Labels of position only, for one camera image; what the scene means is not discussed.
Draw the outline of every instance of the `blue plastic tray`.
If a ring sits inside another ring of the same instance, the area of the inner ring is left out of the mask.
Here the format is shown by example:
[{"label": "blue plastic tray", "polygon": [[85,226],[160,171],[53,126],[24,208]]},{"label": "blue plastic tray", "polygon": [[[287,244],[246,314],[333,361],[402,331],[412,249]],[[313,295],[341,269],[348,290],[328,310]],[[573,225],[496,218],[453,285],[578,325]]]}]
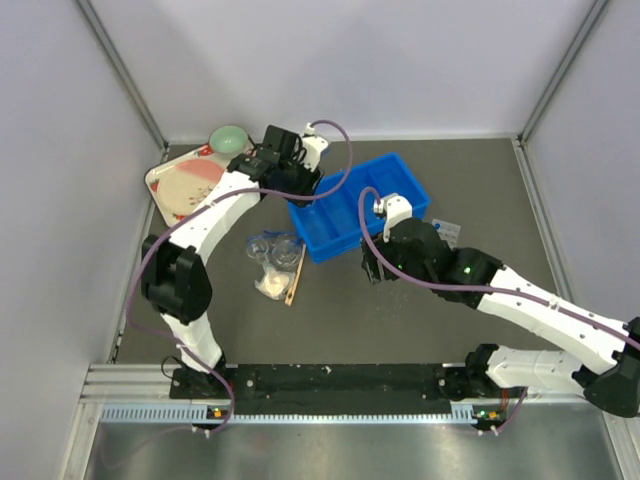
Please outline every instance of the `blue plastic tray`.
[{"label": "blue plastic tray", "polygon": [[[332,188],[342,173],[324,178],[316,193]],[[413,216],[424,217],[429,196],[418,183],[402,158],[389,153],[360,164],[351,170],[344,185],[327,198],[316,200],[304,208],[289,204],[289,212],[298,234],[307,244],[314,263],[324,262],[360,245],[362,234],[358,223],[358,197],[365,187],[375,187],[380,196],[398,193],[413,206]],[[372,211],[373,195],[367,195],[365,219],[371,235],[384,228],[384,219]]]}]

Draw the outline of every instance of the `wooden stick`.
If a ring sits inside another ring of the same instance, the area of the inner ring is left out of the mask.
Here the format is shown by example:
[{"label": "wooden stick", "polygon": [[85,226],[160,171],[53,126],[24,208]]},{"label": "wooden stick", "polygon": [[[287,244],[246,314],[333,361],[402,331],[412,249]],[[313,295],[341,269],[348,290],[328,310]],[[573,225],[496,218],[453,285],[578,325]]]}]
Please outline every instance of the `wooden stick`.
[{"label": "wooden stick", "polygon": [[302,271],[302,263],[304,262],[304,256],[307,253],[307,244],[302,244],[302,254],[300,256],[300,263],[298,264],[298,270],[296,271],[296,278],[293,279],[293,285],[287,292],[287,298],[285,298],[284,303],[288,307],[293,303],[293,297],[296,295],[296,289],[298,288],[298,281],[300,280],[300,272]]}]

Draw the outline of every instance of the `gray work surface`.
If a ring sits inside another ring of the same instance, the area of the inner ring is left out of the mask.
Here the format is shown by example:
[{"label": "gray work surface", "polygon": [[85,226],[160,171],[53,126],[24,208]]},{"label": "gray work surface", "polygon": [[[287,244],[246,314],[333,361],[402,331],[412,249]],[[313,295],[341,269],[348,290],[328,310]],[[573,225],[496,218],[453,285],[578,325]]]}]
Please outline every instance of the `gray work surface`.
[{"label": "gray work surface", "polygon": [[[115,463],[168,426],[101,428]],[[208,441],[171,433],[112,471],[95,450],[86,480],[622,480],[602,412],[586,404],[525,405],[498,438],[466,425],[233,425]]]},{"label": "gray work surface", "polygon": [[[484,250],[555,291],[510,140],[356,142],[354,152],[356,163],[399,153],[431,197],[427,218],[462,226],[458,246]],[[321,166],[332,173],[345,161],[345,145],[334,143]],[[165,228],[156,211],[150,231]],[[209,318],[230,363],[461,362],[480,343],[557,348],[406,282],[372,286],[359,249],[318,265],[307,256],[293,306],[271,300],[254,287],[262,269],[247,257],[246,240],[263,229],[291,228],[285,201],[266,198],[211,255]],[[138,323],[167,328],[140,295],[133,314]],[[118,362],[159,363],[175,354],[168,340],[127,329]]]}]

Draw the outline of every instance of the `plastic bag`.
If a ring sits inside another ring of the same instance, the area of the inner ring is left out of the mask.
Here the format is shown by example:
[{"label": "plastic bag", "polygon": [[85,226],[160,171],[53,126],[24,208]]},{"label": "plastic bag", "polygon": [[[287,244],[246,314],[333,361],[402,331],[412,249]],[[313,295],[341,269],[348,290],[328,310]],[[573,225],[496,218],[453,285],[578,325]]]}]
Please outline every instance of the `plastic bag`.
[{"label": "plastic bag", "polygon": [[295,277],[292,272],[279,272],[269,262],[262,263],[264,277],[262,280],[256,281],[256,288],[269,298],[281,300],[287,294],[289,286]]}]

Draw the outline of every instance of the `bowl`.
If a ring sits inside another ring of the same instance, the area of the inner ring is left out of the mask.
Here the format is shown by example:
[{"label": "bowl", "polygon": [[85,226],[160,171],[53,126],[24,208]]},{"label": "bowl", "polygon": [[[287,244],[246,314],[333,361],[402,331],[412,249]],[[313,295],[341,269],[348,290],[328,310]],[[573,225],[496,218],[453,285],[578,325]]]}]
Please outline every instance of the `bowl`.
[{"label": "bowl", "polygon": [[220,127],[209,137],[209,146],[222,155],[239,155],[247,146],[249,135],[235,125]]}]

